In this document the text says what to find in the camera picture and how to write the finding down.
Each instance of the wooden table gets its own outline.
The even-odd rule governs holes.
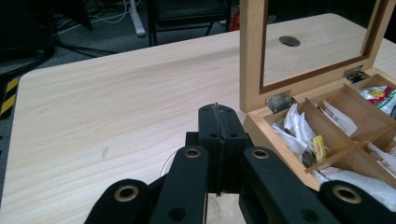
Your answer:
[[[396,77],[395,59],[384,40],[375,66]],[[201,106],[219,102],[243,120],[238,97],[239,32],[25,75],[0,222],[82,223],[114,182],[158,178],[185,132],[198,130]],[[223,211],[223,223],[244,222]]]

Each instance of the open wooden box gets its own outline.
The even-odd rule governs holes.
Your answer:
[[[359,94],[361,88],[396,88],[394,78],[373,68],[395,2],[377,0],[365,29],[332,13],[267,25],[268,0],[241,1],[244,128],[255,146],[273,149],[312,189],[318,190],[319,182],[311,172],[329,166],[378,178],[396,188],[395,177],[364,150],[368,141],[387,150],[396,136],[396,121]],[[347,77],[357,71],[365,79],[352,84]],[[290,98],[331,149],[325,161],[308,168],[270,126],[285,117],[288,109],[279,108]],[[352,118],[358,130],[347,136],[331,123],[315,106],[324,99]]]

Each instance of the box lid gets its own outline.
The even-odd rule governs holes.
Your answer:
[[[279,13],[276,2],[241,1],[240,107],[245,112],[263,107],[270,96],[299,94],[342,79],[350,70],[371,68],[396,0],[357,1],[364,9],[356,7],[349,18],[345,6],[331,8],[336,5],[331,1],[305,18]],[[293,5],[280,4],[296,14]],[[274,19],[280,22],[270,24]]]

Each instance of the cable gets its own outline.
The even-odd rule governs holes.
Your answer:
[[[99,20],[91,21],[91,23],[93,23],[93,22],[98,22],[98,21],[104,21],[104,22],[110,23],[110,24],[119,23],[120,21],[122,21],[122,20],[125,18],[125,15],[129,13],[129,10],[127,9],[128,7],[127,7],[127,4],[126,4],[126,1],[123,0],[123,3],[124,3],[124,12],[123,12],[122,14],[116,15],[116,16],[107,17],[107,18],[101,18],[100,16],[91,15],[91,16],[89,16],[90,18],[99,18]],[[114,19],[114,18],[117,18],[117,17],[121,17],[121,18],[120,18],[119,20],[117,20],[117,21],[107,21],[107,20]],[[61,24],[62,24],[62,23],[67,23],[67,22],[70,22],[70,21],[73,22],[72,20],[67,20],[67,21],[61,22]],[[62,30],[62,31],[61,31],[61,32],[58,32],[57,35],[61,35],[61,34],[65,33],[65,32],[67,32],[67,31],[70,31],[70,30],[72,30],[72,29],[75,29],[75,28],[77,28],[77,27],[79,27],[79,26],[81,26],[81,25],[80,25],[80,24],[77,24],[77,25],[75,25],[75,26],[72,26],[72,27],[69,27],[69,28],[67,28],[67,29],[65,29],[65,30],[62,30],[62,28],[65,27],[65,26],[63,26],[62,28],[59,29],[59,30]]]
[[[54,54],[54,49],[45,49],[44,51],[40,51],[40,54],[38,55],[38,58],[35,62],[29,63],[25,66],[19,67],[17,69],[14,69],[12,71],[6,72],[4,74],[0,75],[0,80],[8,80],[14,77],[20,77],[36,67],[38,67],[40,64],[46,62],[52,55]]]
[[[55,36],[55,45],[63,48],[63,49],[68,49],[71,50],[75,53],[79,53],[91,58],[97,58],[97,56],[91,54],[91,53],[96,53],[96,54],[105,54],[105,55],[110,55],[110,54],[117,54],[118,52],[116,51],[112,51],[112,50],[105,50],[105,49],[91,49],[91,48],[86,48],[86,47],[81,47],[81,46],[76,46],[76,45],[68,45],[65,44],[61,41],[61,39],[59,38],[59,36]]]

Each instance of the white cable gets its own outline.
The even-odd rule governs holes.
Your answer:
[[[104,21],[104,22],[111,23],[111,24],[118,23],[118,22],[122,21],[122,19],[124,19],[125,15],[128,13],[128,11],[127,11],[127,6],[126,6],[126,1],[123,0],[123,3],[124,3],[124,13],[122,13],[122,14],[120,14],[120,15],[118,15],[118,16],[109,17],[109,18],[104,18],[104,19],[102,19],[101,17],[98,17],[98,16],[94,16],[94,17],[100,19],[100,20],[97,20],[97,21]],[[122,16],[122,17],[121,17],[121,19],[119,19],[119,20],[117,20],[117,21],[106,21],[106,20],[108,20],[108,19],[113,19],[113,18],[116,18],[116,17],[119,17],[119,16]]]
[[[99,20],[91,21],[91,22],[104,21],[106,23],[116,24],[116,23],[122,21],[124,19],[125,15],[129,13],[129,10],[127,10],[127,6],[126,6],[125,0],[123,0],[123,2],[124,2],[124,12],[122,14],[117,15],[117,16],[107,17],[107,18],[101,18],[101,17],[98,17],[98,16],[91,16],[90,18],[99,18]],[[120,17],[120,16],[121,16],[121,18],[118,21],[106,21],[106,20],[114,19],[114,18],[117,18],[117,17]],[[75,28],[77,28],[79,26],[81,26],[81,25],[77,24],[77,25],[72,26],[72,27],[70,27],[68,29],[62,30],[61,32],[57,33],[57,35],[61,35],[61,34],[65,33],[65,32],[67,32],[67,31],[75,29]]]

